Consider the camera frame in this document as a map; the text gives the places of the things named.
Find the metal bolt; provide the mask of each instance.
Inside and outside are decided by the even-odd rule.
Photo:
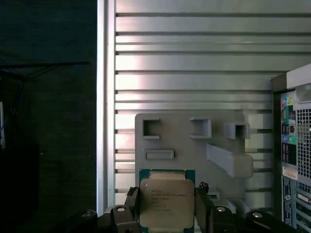
[[[255,212],[255,213],[253,213],[253,216],[254,217],[262,217],[262,214]]]
[[[225,211],[225,208],[223,208],[223,207],[217,207],[217,210],[218,210],[219,212],[224,212],[224,211]]]
[[[91,216],[90,212],[86,212],[86,213],[82,214],[82,217],[90,217],[90,216]]]

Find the metal panel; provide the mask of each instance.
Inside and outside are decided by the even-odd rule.
[[[118,133],[116,134],[116,149],[130,150],[135,148],[135,134],[134,133]]]
[[[180,71],[286,71],[307,65],[311,55],[117,55],[116,69]]]
[[[118,0],[118,13],[309,14],[309,0]]]
[[[135,187],[134,173],[117,173],[116,174],[116,189],[128,190],[130,187]]]
[[[107,155],[109,177],[115,166],[118,173],[115,181],[108,181],[109,203],[114,197],[117,203],[124,201],[123,193],[112,198],[111,188],[125,192],[134,182],[134,175],[124,172],[131,170],[135,159],[134,121],[141,112],[243,110],[253,130],[245,150],[264,150],[251,154],[254,168],[270,169],[270,78],[310,63],[311,2],[116,2],[115,40],[110,37],[108,57],[113,69]],[[245,183],[245,201],[252,209],[272,207],[271,192],[261,192],[271,187],[268,174],[256,172]]]
[[[116,110],[201,110],[201,109],[231,109],[231,110],[270,110],[271,103],[261,102],[155,102],[155,103],[116,103]]]
[[[272,149],[272,134],[259,133],[251,134],[250,139],[245,140],[245,148],[247,149]]]
[[[305,33],[307,17],[118,17],[118,32]]]
[[[116,205],[124,205],[126,197],[127,197],[126,193],[116,193],[115,194]]]
[[[104,214],[104,210],[107,207],[107,195],[104,186],[106,180],[106,164],[104,162],[104,82],[105,72],[104,63],[106,44],[105,40],[105,13],[106,2],[97,1],[97,81],[96,81],[96,212],[99,216]]]
[[[265,74],[118,74],[117,90],[271,90],[269,80],[274,73]]]
[[[245,202],[251,209],[273,207],[272,192],[246,192]]]
[[[178,45],[184,46],[191,45],[215,45],[215,46],[227,46],[227,45],[243,45],[243,46],[265,46],[274,45],[276,47],[285,48],[286,46],[301,46],[310,45],[311,35],[304,36],[275,36],[275,35],[118,35],[116,36],[117,45]]]
[[[108,206],[114,205],[115,201],[115,31],[116,31],[116,17],[115,9],[116,1],[108,0],[108,18],[107,18],[107,82],[106,82],[106,98],[107,98],[107,204]]]
[[[257,190],[262,188],[272,188],[273,186],[272,172],[254,172],[253,177],[245,179],[246,190]]]
[[[116,45],[118,52],[311,52],[311,45]]]
[[[246,121],[251,129],[272,129],[272,114],[249,114]]]
[[[116,102],[268,102],[271,103],[269,94],[240,94],[228,92],[209,93],[121,93],[116,95]]]

